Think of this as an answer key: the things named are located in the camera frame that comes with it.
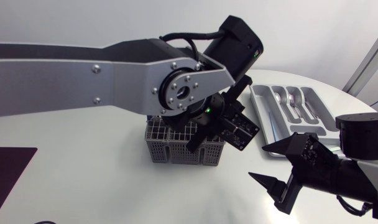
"gray cutlery tray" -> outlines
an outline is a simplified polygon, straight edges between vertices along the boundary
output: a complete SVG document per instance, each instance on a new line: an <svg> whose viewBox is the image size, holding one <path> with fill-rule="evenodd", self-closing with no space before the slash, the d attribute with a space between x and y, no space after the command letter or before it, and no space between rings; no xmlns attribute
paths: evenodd
<svg viewBox="0 0 378 224"><path fill-rule="evenodd" d="M339 146L335 118L313 88L252 85L250 89L267 144L294 132L311 132L317 133L319 141L328 148Z"/></svg>

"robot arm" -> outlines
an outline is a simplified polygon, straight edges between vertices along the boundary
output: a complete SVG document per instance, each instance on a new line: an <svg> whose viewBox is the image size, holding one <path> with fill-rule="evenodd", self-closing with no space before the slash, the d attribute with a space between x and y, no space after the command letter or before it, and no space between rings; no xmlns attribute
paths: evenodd
<svg viewBox="0 0 378 224"><path fill-rule="evenodd" d="M287 184L275 177L249 173L267 189L281 212L290 214L305 186L337 195L353 215L362 216L372 209L373 218L378 219L378 113L342 115L336 118L336 126L341 130L341 149L348 159L339 159L309 133L295 133L263 147L285 155L293 165ZM365 204L356 210L341 196Z"/></svg>
<svg viewBox="0 0 378 224"><path fill-rule="evenodd" d="M172 39L185 39L192 49L166 43ZM192 39L214 41L199 54ZM251 84L244 74L262 52L255 33L233 16L216 33L169 34L103 49L0 44L0 116L113 105L161 115L175 129L194 120L202 128L191 151L217 135L243 150L259 128L236 98Z"/></svg>

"white wall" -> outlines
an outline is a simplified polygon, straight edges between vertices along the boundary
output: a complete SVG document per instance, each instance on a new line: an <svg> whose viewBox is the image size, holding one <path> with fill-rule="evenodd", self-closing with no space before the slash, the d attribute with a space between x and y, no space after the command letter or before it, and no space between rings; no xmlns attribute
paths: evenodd
<svg viewBox="0 0 378 224"><path fill-rule="evenodd" d="M378 0L0 0L0 42L103 47L170 32L216 31L230 14L264 43L254 68L338 88L378 36ZM201 51L207 46L196 43Z"/></svg>

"white tabletop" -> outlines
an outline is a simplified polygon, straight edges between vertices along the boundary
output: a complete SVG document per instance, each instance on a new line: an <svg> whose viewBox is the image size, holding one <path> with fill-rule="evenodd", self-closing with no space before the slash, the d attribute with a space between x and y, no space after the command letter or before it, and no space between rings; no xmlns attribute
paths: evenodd
<svg viewBox="0 0 378 224"><path fill-rule="evenodd" d="M313 87L333 115L374 110L341 90L289 73L251 70L254 84ZM256 124L247 88L239 98ZM0 209L0 223L378 223L355 217L334 195L302 188L291 212L274 207L247 173L287 181L291 165L270 157L260 132L217 167L154 164L145 120L112 106L0 118L0 146L38 151ZM362 203L350 200L355 207Z"/></svg>

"bolt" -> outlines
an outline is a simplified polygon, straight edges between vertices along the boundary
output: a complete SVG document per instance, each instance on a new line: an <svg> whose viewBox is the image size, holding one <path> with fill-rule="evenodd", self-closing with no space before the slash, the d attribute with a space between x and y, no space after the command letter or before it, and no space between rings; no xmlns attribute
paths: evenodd
<svg viewBox="0 0 378 224"><path fill-rule="evenodd" d="M172 69L172 70L177 69L177 63L176 63L176 62L172 62L172 64L171 64L171 69Z"/></svg>
<svg viewBox="0 0 378 224"><path fill-rule="evenodd" d="M152 94L156 95L158 92L159 92L159 91L158 91L157 88L153 88L153 90L152 90Z"/></svg>
<svg viewBox="0 0 378 224"><path fill-rule="evenodd" d="M92 66L92 72L95 74L101 73L101 67L99 65L93 65Z"/></svg>
<svg viewBox="0 0 378 224"><path fill-rule="evenodd" d="M94 102L94 104L98 105L98 104L102 103L102 100L99 97L95 97L94 100L93 100L93 102Z"/></svg>

